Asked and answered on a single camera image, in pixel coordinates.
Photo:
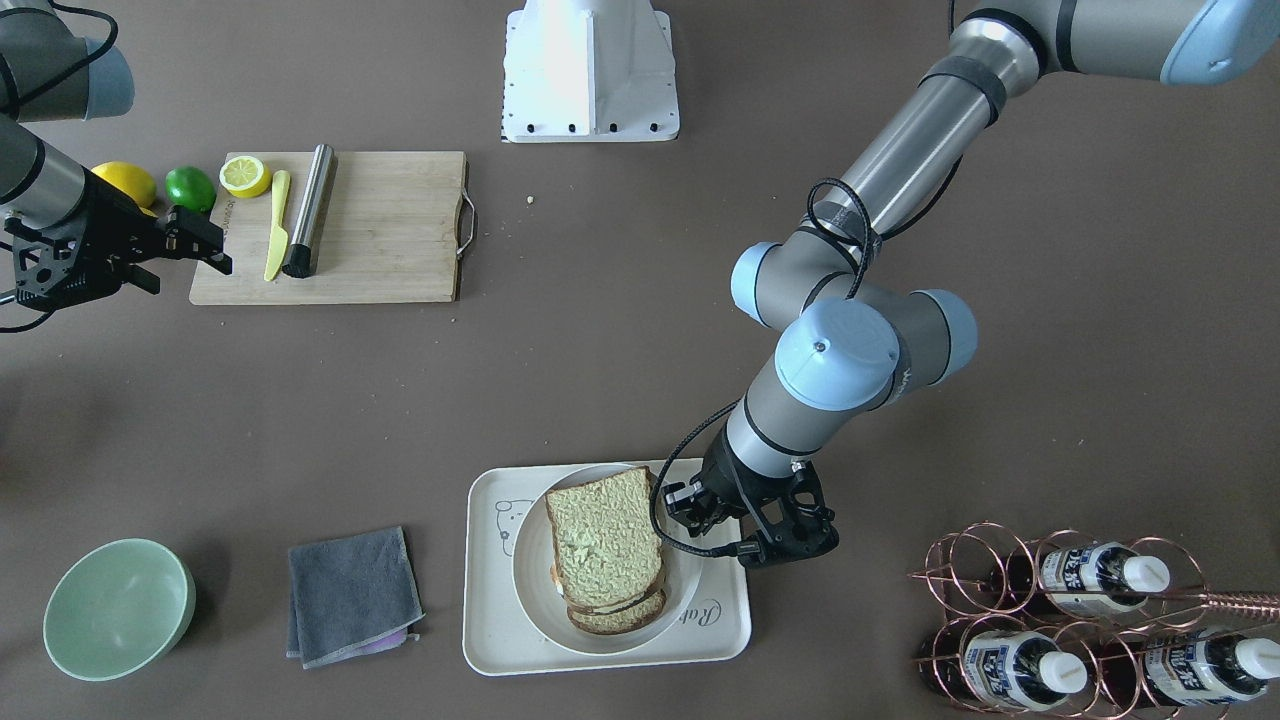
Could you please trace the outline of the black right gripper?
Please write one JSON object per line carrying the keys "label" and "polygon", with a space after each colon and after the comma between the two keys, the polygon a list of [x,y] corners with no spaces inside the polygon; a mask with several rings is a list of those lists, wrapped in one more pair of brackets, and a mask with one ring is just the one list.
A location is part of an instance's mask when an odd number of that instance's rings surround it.
{"label": "black right gripper", "polygon": [[70,215],[38,229],[12,211],[4,220],[15,272],[13,301],[33,311],[58,311],[116,293],[132,284],[160,293],[157,275],[140,266],[156,258],[193,259],[223,275],[233,273],[223,228],[201,211],[174,205],[152,217],[100,177],[84,177]]}

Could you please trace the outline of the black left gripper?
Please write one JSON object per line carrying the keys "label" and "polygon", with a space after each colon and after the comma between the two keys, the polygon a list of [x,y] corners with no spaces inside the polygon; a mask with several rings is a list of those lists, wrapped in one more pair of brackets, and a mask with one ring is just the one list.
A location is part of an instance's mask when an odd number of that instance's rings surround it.
{"label": "black left gripper", "polygon": [[713,548],[662,533],[662,542],[677,551],[733,557],[746,569],[819,557],[840,542],[835,511],[826,506],[812,462],[792,461],[783,477],[764,477],[736,457],[726,430],[717,433],[691,480],[662,487],[662,505],[692,538],[728,519],[750,518],[755,527],[750,536]]}

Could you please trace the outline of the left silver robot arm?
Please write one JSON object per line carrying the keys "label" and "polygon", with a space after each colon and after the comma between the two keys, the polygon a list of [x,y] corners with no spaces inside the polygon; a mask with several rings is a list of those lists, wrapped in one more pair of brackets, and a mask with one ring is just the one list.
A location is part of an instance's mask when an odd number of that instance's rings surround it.
{"label": "left silver robot arm", "polygon": [[854,416],[934,386],[972,360],[977,320],[955,293],[867,282],[884,242],[948,187],[1009,100],[1056,72],[1221,85],[1277,42],[1275,1],[980,1],[947,53],[840,178],[817,181],[782,243],[733,266],[737,307],[780,332],[771,359],[689,480],[650,492],[660,541],[744,568],[814,559],[838,543],[813,457]]}

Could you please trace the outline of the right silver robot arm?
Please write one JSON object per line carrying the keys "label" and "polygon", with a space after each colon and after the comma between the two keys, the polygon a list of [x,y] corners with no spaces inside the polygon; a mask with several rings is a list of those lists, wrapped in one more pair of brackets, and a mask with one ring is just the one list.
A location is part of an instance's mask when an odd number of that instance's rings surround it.
{"label": "right silver robot arm", "polygon": [[35,132],[35,123],[119,117],[134,100],[131,67],[108,18],[104,38],[65,23],[73,6],[5,1],[1,18],[3,250],[13,287],[3,301],[49,315],[132,286],[148,293],[155,259],[233,270],[225,236],[202,211],[148,215],[123,190]]}

